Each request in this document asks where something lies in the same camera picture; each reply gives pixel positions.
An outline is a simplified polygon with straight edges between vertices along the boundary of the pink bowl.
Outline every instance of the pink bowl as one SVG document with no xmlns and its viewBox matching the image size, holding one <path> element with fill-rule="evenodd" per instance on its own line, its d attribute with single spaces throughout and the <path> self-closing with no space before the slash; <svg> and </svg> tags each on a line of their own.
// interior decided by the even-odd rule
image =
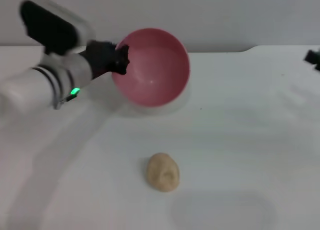
<svg viewBox="0 0 320 230">
<path fill-rule="evenodd" d="M 130 101 L 158 107 L 181 94 L 189 80 L 190 62 L 177 38 L 161 29 L 145 28 L 130 33 L 117 47 L 124 44 L 129 45 L 127 73 L 112 73 L 112 78 Z"/>
</svg>

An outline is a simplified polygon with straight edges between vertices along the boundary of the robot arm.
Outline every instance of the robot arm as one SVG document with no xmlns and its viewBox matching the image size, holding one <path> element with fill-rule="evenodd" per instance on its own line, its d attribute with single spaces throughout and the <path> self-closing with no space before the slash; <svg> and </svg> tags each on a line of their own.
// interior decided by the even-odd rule
<svg viewBox="0 0 320 230">
<path fill-rule="evenodd" d="M 50 0 L 25 0 L 20 15 L 27 35 L 44 51 L 36 66 L 0 84 L 2 112 L 59 109 L 106 72 L 126 74 L 129 46 L 95 41 L 89 24 L 69 10 Z M 72 53 L 79 46 L 85 51 Z"/>
</svg>

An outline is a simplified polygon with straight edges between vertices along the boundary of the white tabletop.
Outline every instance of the white tabletop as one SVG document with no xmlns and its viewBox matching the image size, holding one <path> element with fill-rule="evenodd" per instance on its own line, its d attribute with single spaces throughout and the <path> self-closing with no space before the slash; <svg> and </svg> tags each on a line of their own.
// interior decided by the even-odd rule
<svg viewBox="0 0 320 230">
<path fill-rule="evenodd" d="M 320 226 L 320 73 L 315 46 L 191 53 L 177 101 L 132 106 L 109 76 L 0 130 L 1 230 L 314 230 Z M 0 78 L 39 47 L 0 47 Z M 144 180 L 154 153 L 180 186 Z"/>
</svg>

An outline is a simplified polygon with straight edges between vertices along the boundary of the dough ball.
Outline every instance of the dough ball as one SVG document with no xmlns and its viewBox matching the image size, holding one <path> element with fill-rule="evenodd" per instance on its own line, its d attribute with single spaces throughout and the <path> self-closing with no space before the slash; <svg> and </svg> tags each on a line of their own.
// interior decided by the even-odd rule
<svg viewBox="0 0 320 230">
<path fill-rule="evenodd" d="M 170 192 L 179 185 L 180 173 L 176 162 L 166 153 L 153 155 L 146 168 L 146 179 L 161 192 Z"/>
</svg>

